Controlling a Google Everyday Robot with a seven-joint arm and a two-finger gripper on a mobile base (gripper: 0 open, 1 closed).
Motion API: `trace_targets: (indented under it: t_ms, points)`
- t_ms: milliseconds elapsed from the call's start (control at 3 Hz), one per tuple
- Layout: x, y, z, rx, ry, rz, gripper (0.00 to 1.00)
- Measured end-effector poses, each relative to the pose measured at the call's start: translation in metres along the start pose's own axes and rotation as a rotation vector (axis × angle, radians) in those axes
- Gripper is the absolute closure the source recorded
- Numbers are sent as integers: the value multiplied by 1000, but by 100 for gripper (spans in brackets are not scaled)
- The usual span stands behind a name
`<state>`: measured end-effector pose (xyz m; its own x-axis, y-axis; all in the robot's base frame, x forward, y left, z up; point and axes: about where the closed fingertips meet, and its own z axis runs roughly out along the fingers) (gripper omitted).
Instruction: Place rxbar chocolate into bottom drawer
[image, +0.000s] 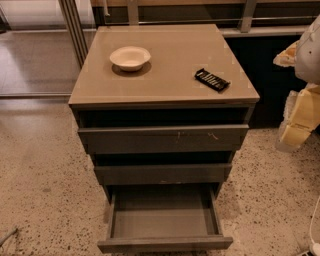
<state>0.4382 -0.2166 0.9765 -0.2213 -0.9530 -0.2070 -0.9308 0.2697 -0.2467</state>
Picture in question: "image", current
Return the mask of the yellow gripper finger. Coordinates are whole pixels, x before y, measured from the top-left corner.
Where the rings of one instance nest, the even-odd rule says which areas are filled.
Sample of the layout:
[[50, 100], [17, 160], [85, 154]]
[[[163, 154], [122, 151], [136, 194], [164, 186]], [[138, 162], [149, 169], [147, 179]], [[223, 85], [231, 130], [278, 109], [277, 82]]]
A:
[[280, 128], [279, 142], [291, 148], [299, 148], [310, 136], [310, 132], [299, 128], [284, 125]]

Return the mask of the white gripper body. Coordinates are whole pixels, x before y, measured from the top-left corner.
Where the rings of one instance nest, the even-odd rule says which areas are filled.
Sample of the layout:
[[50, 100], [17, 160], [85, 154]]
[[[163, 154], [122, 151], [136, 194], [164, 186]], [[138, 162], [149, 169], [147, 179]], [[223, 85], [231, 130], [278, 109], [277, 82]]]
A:
[[320, 124], [320, 86], [308, 84], [297, 96], [289, 122], [312, 131]]

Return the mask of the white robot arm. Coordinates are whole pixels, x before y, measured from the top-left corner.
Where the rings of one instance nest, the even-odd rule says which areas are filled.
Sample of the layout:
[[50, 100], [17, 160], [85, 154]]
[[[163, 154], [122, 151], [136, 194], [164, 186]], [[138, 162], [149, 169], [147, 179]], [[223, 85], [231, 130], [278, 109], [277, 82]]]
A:
[[289, 93], [279, 126], [277, 149], [293, 152], [320, 125], [320, 15], [273, 63], [293, 67], [295, 76], [307, 83], [300, 92]]

